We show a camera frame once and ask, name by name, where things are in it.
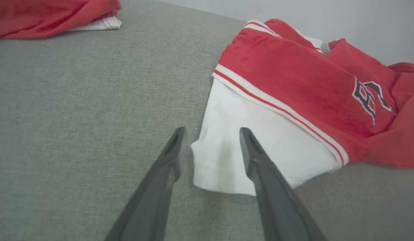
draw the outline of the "red and white shirt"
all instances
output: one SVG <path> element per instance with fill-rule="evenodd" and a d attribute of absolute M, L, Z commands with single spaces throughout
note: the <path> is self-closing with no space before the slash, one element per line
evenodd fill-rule
<path fill-rule="evenodd" d="M 414 64 L 384 66 L 348 44 L 321 53 L 278 19 L 250 21 L 213 77 L 315 137 L 340 166 L 414 167 Z"/>

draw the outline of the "red stripe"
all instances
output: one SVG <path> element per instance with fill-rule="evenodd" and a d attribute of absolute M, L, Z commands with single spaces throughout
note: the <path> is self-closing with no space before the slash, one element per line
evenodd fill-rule
<path fill-rule="evenodd" d="M 295 120 L 297 120 L 298 122 L 300 122 L 302 125 L 305 125 L 305 126 L 306 126 L 309 130 L 311 130 L 312 132 L 316 133 L 316 134 L 317 134 L 317 136 L 319 136 L 321 139 L 323 139 L 325 142 L 327 142 L 329 145 L 331 145 L 331 146 L 333 147 L 333 149 L 335 149 L 335 150 L 336 150 L 336 152 L 339 154 L 339 157 L 341 158 L 341 163 L 342 163 L 342 166 L 343 166 L 343 157 L 342 157 L 341 153 L 338 151 L 338 149 L 337 149 L 334 145 L 332 145 L 332 143 L 330 143 L 328 140 L 326 140 L 323 136 L 321 136 L 319 133 L 317 133 L 315 130 L 313 130 L 311 127 L 309 127 L 307 124 L 305 124 L 304 122 L 302 122 L 300 119 L 298 119 L 298 118 L 294 117 L 294 116 L 293 116 L 291 113 L 289 113 L 288 111 L 286 111 L 286 110 L 284 110 L 284 109 L 282 109 L 282 108 L 278 107 L 277 105 L 274 105 L 274 104 L 272 104 L 272 103 L 270 103 L 270 102 L 268 102 L 268 101 L 266 101 L 266 100 L 263 100 L 263 99 L 261 99 L 261 98 L 257 97 L 256 95 L 254 95 L 254 94 L 250 93 L 250 92 L 249 92 L 248 90 L 246 90 L 244 87 L 242 87 L 241 85 L 239 85 L 238 83 L 236 83 L 233 79 L 229 78 L 227 75 L 224 75 L 223 73 L 219 72 L 218 70 L 214 70 L 214 73 L 216 73 L 216 74 L 218 74 L 219 76 L 221 76 L 222 78 L 226 79 L 226 80 L 227 80 L 227 81 L 229 81 L 231 84 L 233 84 L 234 86 L 236 86 L 236 87 L 238 87 L 240 90 L 242 90 L 244 93 L 246 93 L 246 94 L 250 95 L 251 97 L 253 97 L 253 98 L 255 98 L 255 99 L 257 99 L 257 100 L 259 100 L 259 101 L 261 101 L 261 102 L 263 102 L 263 103 L 265 103 L 265 104 L 267 104 L 267 105 L 270 105 L 271 107 L 274 107 L 274 108 L 276 108 L 276 109 L 278 109 L 278 110 L 280 110 L 280 111 L 283 111 L 284 113 L 288 114 L 289 116 L 293 117 Z"/>

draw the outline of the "folded red shirt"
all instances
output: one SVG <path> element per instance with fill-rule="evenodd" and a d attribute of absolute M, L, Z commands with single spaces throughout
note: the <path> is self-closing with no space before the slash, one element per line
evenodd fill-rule
<path fill-rule="evenodd" d="M 324 55 L 285 22 L 250 21 L 213 76 L 286 116 L 341 165 L 414 167 L 414 64 L 385 66 L 348 44 Z"/>
<path fill-rule="evenodd" d="M 0 38 L 49 37 L 114 16 L 119 8 L 119 0 L 2 0 Z"/>

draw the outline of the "clothing pile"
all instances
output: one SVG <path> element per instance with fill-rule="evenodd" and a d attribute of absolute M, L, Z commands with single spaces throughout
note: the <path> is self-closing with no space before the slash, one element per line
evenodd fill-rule
<path fill-rule="evenodd" d="M 384 66 L 346 42 L 249 21 L 213 73 L 194 184 L 255 195 L 239 129 L 250 128 L 292 187 L 349 162 L 414 168 L 414 64 Z"/>
<path fill-rule="evenodd" d="M 0 38 L 45 38 L 65 31 L 119 29 L 120 0 L 0 1 Z"/>

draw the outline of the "gray fabric surface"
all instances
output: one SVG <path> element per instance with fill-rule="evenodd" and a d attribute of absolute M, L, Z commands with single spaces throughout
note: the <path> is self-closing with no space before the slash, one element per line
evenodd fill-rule
<path fill-rule="evenodd" d="M 0 40 L 0 241 L 102 240 L 173 130 L 196 139 L 238 20 L 132 3 L 117 31 Z M 263 240 L 256 199 L 175 184 L 166 240 Z M 330 240 L 414 240 L 414 170 L 351 164 L 297 189 Z"/>

